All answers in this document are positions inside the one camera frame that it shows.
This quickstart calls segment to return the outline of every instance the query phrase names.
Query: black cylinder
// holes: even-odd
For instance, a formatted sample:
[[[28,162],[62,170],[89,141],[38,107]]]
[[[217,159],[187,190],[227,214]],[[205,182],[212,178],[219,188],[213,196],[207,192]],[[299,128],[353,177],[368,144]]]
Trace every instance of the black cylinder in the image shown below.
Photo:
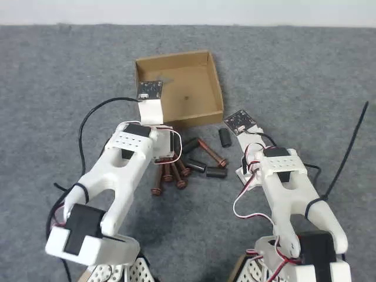
[[[206,168],[206,177],[216,177],[216,178],[225,178],[227,176],[227,169],[222,169],[219,167],[207,167]]]
[[[224,148],[230,147],[232,145],[230,132],[227,128],[221,128],[218,130],[219,139],[221,140],[221,145]]]
[[[184,164],[187,167],[190,167],[191,169],[200,173],[204,173],[206,169],[206,164],[199,162],[198,160],[187,159],[187,160],[184,160]]]
[[[198,138],[193,138],[190,139],[187,143],[183,145],[183,154],[191,152],[193,149],[199,147],[199,139]]]

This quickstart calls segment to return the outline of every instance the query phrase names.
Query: black wire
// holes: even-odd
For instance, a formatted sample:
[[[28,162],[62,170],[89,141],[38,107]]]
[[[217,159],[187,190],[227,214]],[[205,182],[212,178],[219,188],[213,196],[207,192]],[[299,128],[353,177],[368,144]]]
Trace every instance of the black wire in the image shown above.
[[[63,192],[66,191],[66,188],[64,188],[63,186],[57,184],[56,182],[53,184],[56,188],[58,188],[59,190],[62,190]]]
[[[86,162],[85,162],[85,156],[83,154],[83,148],[82,148],[82,131],[83,131],[83,127],[84,127],[86,121],[92,115],[93,112],[95,112],[96,110],[98,110],[102,106],[104,106],[104,105],[106,105],[106,104],[108,104],[110,102],[120,101],[120,100],[129,101],[129,102],[138,102],[137,99],[129,98],[129,97],[115,97],[115,98],[111,98],[111,99],[103,101],[102,103],[100,103],[97,106],[95,106],[94,108],[92,108],[88,112],[88,114],[83,118],[83,121],[82,121],[82,123],[80,125],[80,128],[78,130],[78,148],[79,148],[79,151],[80,151],[81,165],[82,165],[81,176],[83,176],[86,173]]]
[[[334,185],[335,185],[337,179],[339,178],[339,176],[340,176],[340,174],[341,174],[341,172],[342,172],[343,167],[345,166],[345,163],[346,163],[346,161],[347,161],[348,155],[350,154],[350,151],[351,151],[351,149],[353,148],[353,145],[354,145],[354,143],[355,143],[355,138],[357,137],[358,130],[359,130],[359,128],[360,128],[360,126],[361,126],[361,124],[362,124],[362,122],[363,122],[364,115],[365,115],[365,111],[367,110],[367,107],[368,107],[368,101],[367,101],[367,102],[364,104],[364,106],[363,106],[362,114],[360,114],[360,117],[359,117],[358,123],[357,123],[357,125],[356,125],[356,127],[355,127],[355,129],[354,129],[354,132],[352,133],[352,137],[351,137],[350,143],[349,143],[349,145],[348,145],[348,147],[347,147],[347,150],[346,150],[346,153],[345,153],[345,155],[344,155],[344,157],[343,157],[343,160],[342,160],[342,162],[341,162],[341,165],[340,165],[340,167],[338,168],[337,173],[335,174],[335,176],[334,176],[332,182],[330,183],[328,190],[326,191],[326,193],[325,193],[324,196],[323,196],[325,199],[328,198],[330,192],[332,191],[332,189],[333,189],[333,187],[334,187]]]
[[[307,167],[310,167],[310,168],[312,168],[312,169],[317,169],[317,173],[316,173],[316,175],[315,175],[315,177],[313,178],[313,187],[315,187],[316,188],[316,184],[317,184],[317,179],[318,179],[318,177],[319,177],[319,175],[321,174],[321,167],[320,166],[316,166],[316,165],[314,165],[314,164],[309,164],[309,163],[303,163],[305,166],[307,166]]]
[[[60,259],[64,265],[65,273],[66,273],[66,278],[68,279],[68,282],[72,282],[71,278],[71,272],[69,271],[68,263],[66,263],[66,260]]]
[[[262,133],[262,132],[249,132],[248,130],[244,130],[243,132],[245,132],[246,134],[260,135],[262,137],[265,137],[265,138],[269,139],[270,143],[273,144],[273,146],[277,145],[277,143],[274,142],[273,138],[271,138],[269,135],[266,135],[265,133]]]
[[[337,170],[337,172],[336,172],[336,174],[335,174],[335,176],[334,176],[332,182],[330,183],[330,185],[329,185],[329,187],[328,187],[328,190],[325,192],[325,194],[323,194],[323,195],[320,196],[319,198],[314,199],[314,200],[312,200],[311,202],[309,202],[308,205],[307,205],[307,207],[305,208],[306,211],[305,211],[305,213],[304,213],[304,216],[306,217],[306,219],[308,219],[308,213],[309,213],[309,211],[310,211],[311,206],[312,206],[314,203],[319,202],[319,201],[326,201],[326,200],[328,200],[329,194],[330,194],[330,192],[332,191],[332,189],[333,189],[335,183],[337,182],[337,179],[339,178],[339,176],[340,176],[340,174],[341,174],[341,172],[342,172],[342,170],[343,170],[343,167],[344,167],[345,164],[346,164],[346,161],[347,161],[347,159],[348,159],[348,156],[350,155],[351,149],[353,148],[353,145],[354,145],[354,143],[355,143],[355,138],[357,137],[357,134],[358,134],[359,128],[360,128],[360,126],[361,126],[361,124],[362,124],[362,122],[363,122],[364,115],[365,115],[365,112],[367,111],[368,104],[369,104],[368,101],[366,101],[366,103],[365,103],[364,106],[363,106],[363,110],[362,110],[362,113],[360,114],[360,117],[359,117],[359,119],[358,119],[358,123],[357,123],[357,125],[356,125],[356,127],[355,127],[355,129],[354,129],[354,131],[353,131],[353,133],[352,133],[352,137],[351,137],[350,143],[348,144],[347,150],[346,150],[345,155],[344,155],[344,157],[343,157],[343,159],[342,159],[342,162],[341,162],[341,164],[340,164],[340,167],[338,168],[338,170]]]

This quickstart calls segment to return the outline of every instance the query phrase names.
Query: copper bolt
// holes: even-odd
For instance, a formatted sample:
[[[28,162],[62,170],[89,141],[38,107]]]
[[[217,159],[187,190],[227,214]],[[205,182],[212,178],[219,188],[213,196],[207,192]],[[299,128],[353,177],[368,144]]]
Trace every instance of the copper bolt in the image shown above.
[[[214,152],[206,143],[201,139],[198,138],[200,147],[204,149],[216,162],[218,163],[218,167],[225,167],[227,165],[227,160],[219,156],[216,152]]]
[[[169,163],[165,163],[163,165],[164,173],[163,173],[163,181],[164,182],[171,182],[173,180],[171,174],[171,165]]]
[[[152,195],[154,196],[160,196],[162,194],[162,184],[161,184],[162,173],[163,173],[163,166],[158,165],[157,173],[155,177],[155,184],[154,184],[154,188],[152,189]]]
[[[187,187],[187,181],[186,180],[183,180],[180,175],[179,175],[179,171],[177,170],[177,167],[175,165],[175,163],[172,163],[171,164],[171,168],[172,168],[172,172],[174,174],[174,177],[176,179],[176,187],[178,189],[184,189],[185,187]]]
[[[189,167],[186,167],[184,165],[184,163],[183,163],[183,161],[181,159],[177,160],[176,164],[179,167],[180,173],[182,174],[182,176],[184,176],[184,177],[190,176],[190,174],[192,173],[192,171],[190,170]]]

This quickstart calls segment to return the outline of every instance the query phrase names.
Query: cardboard box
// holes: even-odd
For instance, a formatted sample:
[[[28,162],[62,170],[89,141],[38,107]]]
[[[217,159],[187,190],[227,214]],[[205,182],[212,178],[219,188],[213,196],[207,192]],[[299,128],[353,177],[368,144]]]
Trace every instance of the cardboard box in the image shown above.
[[[218,123],[223,99],[209,51],[153,56],[136,60],[136,80],[162,80],[165,124],[190,127]]]

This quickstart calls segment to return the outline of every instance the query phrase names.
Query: circuit board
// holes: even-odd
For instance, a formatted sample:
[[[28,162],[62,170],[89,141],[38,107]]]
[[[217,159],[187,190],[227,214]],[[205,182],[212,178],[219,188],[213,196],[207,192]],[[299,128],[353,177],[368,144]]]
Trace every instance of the circuit board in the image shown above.
[[[224,120],[224,123],[236,136],[256,124],[245,110],[239,110],[232,114]]]
[[[157,81],[141,81],[137,88],[137,99],[139,100],[152,100],[160,99],[162,96],[163,82]]]

